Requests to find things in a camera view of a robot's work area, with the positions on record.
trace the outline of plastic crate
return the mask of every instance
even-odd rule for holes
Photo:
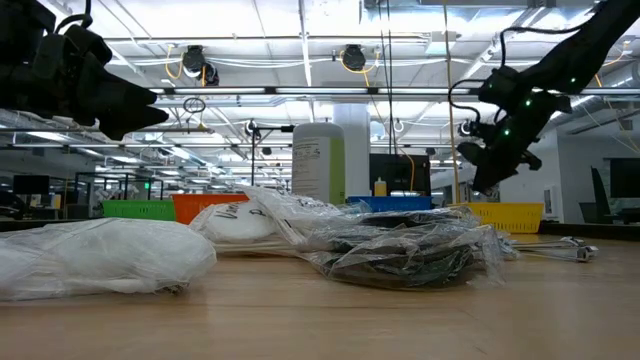
[[[512,234],[535,234],[542,220],[542,203],[466,203],[482,224]]]
[[[209,205],[249,201],[245,194],[176,194],[171,196],[176,211],[176,221],[187,225]]]
[[[105,217],[175,221],[176,213],[171,201],[105,200]]]
[[[350,196],[350,204],[364,201],[373,212],[430,210],[430,196]]]

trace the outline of orange basket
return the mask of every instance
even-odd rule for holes
[[[249,201],[245,194],[175,194],[172,196],[173,206],[176,210],[176,221],[186,225],[189,225],[209,205]]]

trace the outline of green basket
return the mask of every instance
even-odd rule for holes
[[[176,220],[173,201],[105,200],[102,202],[102,207],[105,217]]]

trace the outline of blue basket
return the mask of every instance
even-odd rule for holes
[[[373,212],[431,210],[430,196],[350,196],[347,202],[364,201]]]

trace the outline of white column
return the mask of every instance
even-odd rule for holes
[[[371,194],[369,119],[367,104],[333,104],[333,123],[344,130],[347,196]]]

